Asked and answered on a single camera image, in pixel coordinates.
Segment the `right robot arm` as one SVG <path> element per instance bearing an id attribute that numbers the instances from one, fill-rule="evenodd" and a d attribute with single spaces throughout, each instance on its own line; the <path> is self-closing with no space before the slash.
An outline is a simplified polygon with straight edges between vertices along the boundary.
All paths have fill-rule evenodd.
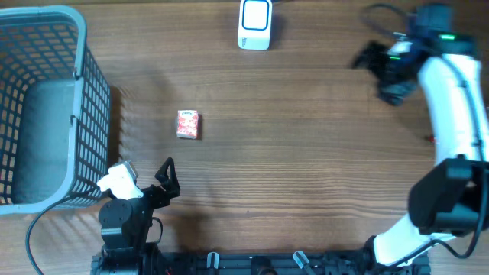
<path id="1" fill-rule="evenodd" d="M 410 190 L 408 212 L 371 237 L 357 262 L 361 273 L 398 271 L 435 246 L 470 237 L 457 258 L 472 255 L 488 227 L 488 118 L 474 39 L 452 30 L 452 8 L 426 3 L 402 11 L 406 31 L 392 46 L 370 42 L 353 62 L 377 78 L 378 97 L 400 105 L 416 88 L 427 101 L 435 164 Z"/>

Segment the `small red white carton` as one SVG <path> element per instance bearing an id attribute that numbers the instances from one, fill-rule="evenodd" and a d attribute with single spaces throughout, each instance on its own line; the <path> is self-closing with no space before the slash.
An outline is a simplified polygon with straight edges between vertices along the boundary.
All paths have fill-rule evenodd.
<path id="1" fill-rule="evenodd" d="M 179 110 L 176 118 L 176 135 L 179 138 L 197 139 L 199 113 L 197 110 Z"/>

